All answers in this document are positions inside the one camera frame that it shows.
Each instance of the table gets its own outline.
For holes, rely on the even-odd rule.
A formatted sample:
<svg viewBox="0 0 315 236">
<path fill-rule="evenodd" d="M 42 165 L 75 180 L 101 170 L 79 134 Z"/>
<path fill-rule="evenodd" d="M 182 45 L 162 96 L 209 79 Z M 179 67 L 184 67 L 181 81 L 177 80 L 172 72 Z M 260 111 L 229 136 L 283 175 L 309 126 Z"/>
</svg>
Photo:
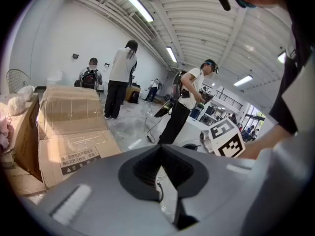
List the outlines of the table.
<svg viewBox="0 0 315 236">
<path fill-rule="evenodd" d="M 215 123 L 215 122 L 218 121 L 216 118 L 214 118 L 213 116 L 211 116 L 211 115 L 209 115 L 209 114 L 207 114 L 207 113 L 205 113 L 205 114 L 203 115 L 203 117 L 200 119 L 200 121 L 203 121 L 205 117 L 209 117 L 209 118 L 210 118 L 210 121 L 209 121 L 208 124 L 207 124 L 208 126 L 210 126 L 210 125 L 212 125 L 213 123 Z"/>
<path fill-rule="evenodd" d="M 162 133 L 170 120 L 170 116 L 166 115 L 163 120 L 157 126 L 158 132 Z M 208 126 L 191 118 L 188 117 L 186 120 L 185 125 L 183 126 L 181 132 L 178 134 L 174 141 L 174 145 L 181 145 L 187 141 L 191 140 L 200 140 L 200 132 L 208 130 Z"/>
</svg>

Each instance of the black pants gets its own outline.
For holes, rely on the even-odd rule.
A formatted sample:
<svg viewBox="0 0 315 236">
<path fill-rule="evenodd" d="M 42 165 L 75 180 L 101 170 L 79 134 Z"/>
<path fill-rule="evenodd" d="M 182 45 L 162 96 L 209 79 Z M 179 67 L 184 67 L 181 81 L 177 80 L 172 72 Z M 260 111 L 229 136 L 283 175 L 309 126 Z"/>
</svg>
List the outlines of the black pants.
<svg viewBox="0 0 315 236">
<path fill-rule="evenodd" d="M 185 125 L 189 114 L 190 110 L 177 102 L 172 110 L 171 119 L 159 137 L 158 144 L 172 144 Z"/>
<path fill-rule="evenodd" d="M 154 97 L 156 96 L 157 92 L 158 92 L 158 88 L 151 88 L 149 93 L 148 93 L 148 96 L 147 96 L 146 100 L 148 100 L 150 98 L 150 96 L 152 95 L 151 102 L 153 102 L 154 101 Z"/>
<path fill-rule="evenodd" d="M 108 94 L 105 104 L 105 116 L 109 118 L 117 118 L 120 110 L 120 105 L 126 96 L 128 82 L 109 81 Z"/>
</svg>

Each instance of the railing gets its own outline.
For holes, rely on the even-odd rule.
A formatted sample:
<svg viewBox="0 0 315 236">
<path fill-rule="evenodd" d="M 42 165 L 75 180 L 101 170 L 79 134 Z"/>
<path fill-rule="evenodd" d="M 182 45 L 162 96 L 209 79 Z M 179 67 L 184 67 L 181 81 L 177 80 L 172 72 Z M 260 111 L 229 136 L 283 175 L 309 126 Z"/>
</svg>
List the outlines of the railing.
<svg viewBox="0 0 315 236">
<path fill-rule="evenodd" d="M 221 93 L 219 91 L 216 92 L 215 97 L 217 97 L 220 100 L 226 102 L 227 104 L 233 106 L 237 110 L 241 110 L 241 108 L 243 106 L 241 103 L 237 102 L 236 100 L 233 100 L 231 97 L 228 97 L 227 95 L 225 95 L 224 93 Z"/>
</svg>

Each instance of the hand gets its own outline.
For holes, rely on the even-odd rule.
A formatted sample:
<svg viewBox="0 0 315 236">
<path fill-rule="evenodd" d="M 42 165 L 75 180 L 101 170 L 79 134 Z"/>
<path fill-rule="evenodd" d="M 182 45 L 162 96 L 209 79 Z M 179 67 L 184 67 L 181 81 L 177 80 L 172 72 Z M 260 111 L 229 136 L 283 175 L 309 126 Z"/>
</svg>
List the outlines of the hand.
<svg viewBox="0 0 315 236">
<path fill-rule="evenodd" d="M 195 100 L 197 103 L 205 103 L 206 101 L 202 98 L 202 95 L 200 93 L 197 93 L 196 95 L 194 95 Z"/>
</svg>

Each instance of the floor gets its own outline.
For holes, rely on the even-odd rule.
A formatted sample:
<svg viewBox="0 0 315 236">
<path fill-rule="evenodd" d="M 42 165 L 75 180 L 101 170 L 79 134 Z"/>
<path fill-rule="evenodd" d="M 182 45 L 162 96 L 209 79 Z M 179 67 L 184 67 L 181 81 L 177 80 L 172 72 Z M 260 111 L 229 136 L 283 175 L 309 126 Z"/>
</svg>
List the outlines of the floor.
<svg viewBox="0 0 315 236">
<path fill-rule="evenodd" d="M 39 101 L 41 101 L 44 92 L 45 90 L 36 91 Z M 106 95 L 101 93 L 99 98 L 104 108 Z M 154 145 L 147 139 L 147 132 L 151 128 L 151 134 L 153 135 L 151 139 L 155 139 L 155 144 L 157 144 L 160 136 L 160 133 L 157 131 L 157 124 L 161 119 L 155 118 L 154 115 L 161 107 L 159 104 L 144 102 L 142 99 L 139 100 L 139 104 L 124 102 L 121 106 L 118 119 L 109 119 L 107 121 L 109 129 L 121 151 L 126 152 Z M 160 203 L 161 210 L 173 222 L 177 203 L 177 191 L 163 168 L 158 172 L 157 180 L 160 181 L 164 192 L 164 198 Z"/>
</svg>

